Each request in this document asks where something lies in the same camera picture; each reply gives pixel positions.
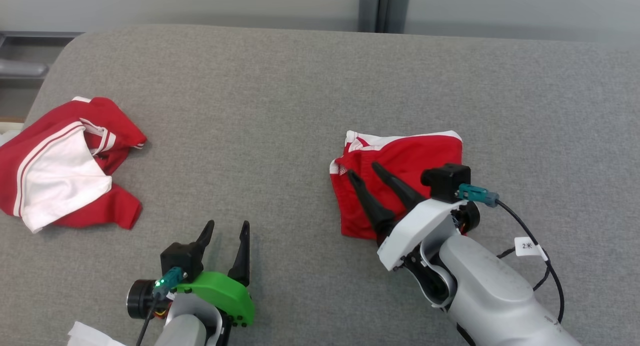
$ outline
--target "teal connector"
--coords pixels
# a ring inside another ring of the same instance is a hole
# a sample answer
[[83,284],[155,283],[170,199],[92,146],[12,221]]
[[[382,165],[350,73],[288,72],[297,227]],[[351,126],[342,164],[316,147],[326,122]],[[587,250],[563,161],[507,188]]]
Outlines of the teal connector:
[[489,207],[496,207],[496,201],[500,199],[500,195],[495,192],[489,192],[486,188],[471,186],[470,184],[461,184],[457,189],[457,197],[461,200],[472,202],[481,202]]
[[178,286],[183,281],[183,269],[180,267],[173,267],[167,273],[165,273],[160,280],[155,282],[153,287],[153,297],[156,297],[157,294],[160,294],[159,298],[163,299],[169,291]]

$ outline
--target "red garment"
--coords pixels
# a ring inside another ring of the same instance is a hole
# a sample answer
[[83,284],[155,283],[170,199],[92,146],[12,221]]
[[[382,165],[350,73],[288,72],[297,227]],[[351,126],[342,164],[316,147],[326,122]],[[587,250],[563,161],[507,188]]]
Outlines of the red garment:
[[380,163],[429,198],[431,189],[420,182],[423,170],[441,167],[445,163],[462,163],[462,139],[453,131],[409,137],[378,137],[347,132],[342,157],[334,159],[329,166],[331,183],[340,208],[342,234],[345,236],[376,239],[354,187],[349,182],[347,170],[358,173],[368,191],[384,207],[393,211],[396,218],[401,218],[406,212],[396,194],[371,168],[374,162]]
[[146,141],[113,101],[74,98],[0,147],[0,209],[34,233],[50,223],[130,229],[142,206],[110,175]]

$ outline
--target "white label tag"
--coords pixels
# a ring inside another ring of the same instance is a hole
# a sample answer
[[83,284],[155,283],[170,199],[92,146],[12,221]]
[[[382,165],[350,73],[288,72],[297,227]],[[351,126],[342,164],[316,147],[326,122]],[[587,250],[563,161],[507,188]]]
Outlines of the white label tag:
[[516,255],[540,255],[540,250],[529,237],[515,237]]

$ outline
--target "green plastic bracket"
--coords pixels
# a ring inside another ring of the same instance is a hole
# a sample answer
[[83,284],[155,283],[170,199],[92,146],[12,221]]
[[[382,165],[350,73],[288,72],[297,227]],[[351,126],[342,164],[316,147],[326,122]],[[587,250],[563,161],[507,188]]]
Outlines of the green plastic bracket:
[[237,323],[251,325],[256,307],[245,285],[219,272],[202,272],[192,283],[181,283],[178,292],[193,292],[226,312]]

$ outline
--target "red and white shirt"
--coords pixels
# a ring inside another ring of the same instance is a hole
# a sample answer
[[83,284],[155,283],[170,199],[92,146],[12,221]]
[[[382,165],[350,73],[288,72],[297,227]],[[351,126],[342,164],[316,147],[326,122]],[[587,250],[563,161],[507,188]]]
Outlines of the red and white shirt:
[[377,177],[371,164],[378,162],[425,197],[431,189],[420,182],[423,170],[445,163],[462,163],[462,139],[454,131],[408,137],[378,137],[347,132],[342,156],[329,166],[329,176],[340,208],[342,234],[376,239],[364,210],[349,182],[347,170],[354,170],[366,189],[387,209],[401,218],[406,213],[395,193]]
[[110,99],[76,97],[0,147],[0,209],[34,233],[50,223],[130,229],[142,206],[111,175],[146,141]]

